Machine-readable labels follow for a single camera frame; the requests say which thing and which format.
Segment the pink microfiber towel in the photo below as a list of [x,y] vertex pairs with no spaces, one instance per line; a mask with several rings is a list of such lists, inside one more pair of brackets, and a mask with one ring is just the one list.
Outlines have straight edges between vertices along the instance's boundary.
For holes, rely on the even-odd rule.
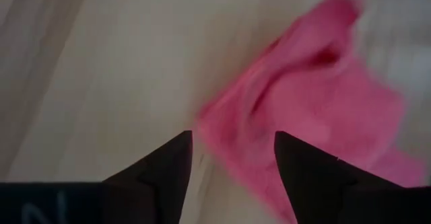
[[424,164],[394,144],[401,96],[373,77],[354,48],[360,0],[322,0],[301,15],[197,118],[228,172],[285,224],[297,224],[274,153],[284,131],[403,187]]

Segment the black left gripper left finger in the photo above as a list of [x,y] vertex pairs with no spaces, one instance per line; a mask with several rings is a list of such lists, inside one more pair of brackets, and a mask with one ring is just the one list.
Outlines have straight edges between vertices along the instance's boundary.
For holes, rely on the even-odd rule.
[[185,130],[104,181],[104,224],[179,224],[191,177],[193,134]]

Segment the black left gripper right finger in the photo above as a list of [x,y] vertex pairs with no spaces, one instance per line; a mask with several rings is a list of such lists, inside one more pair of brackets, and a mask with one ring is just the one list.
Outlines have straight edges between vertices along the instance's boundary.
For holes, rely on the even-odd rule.
[[382,224],[402,215],[400,186],[282,131],[274,149],[298,224]]

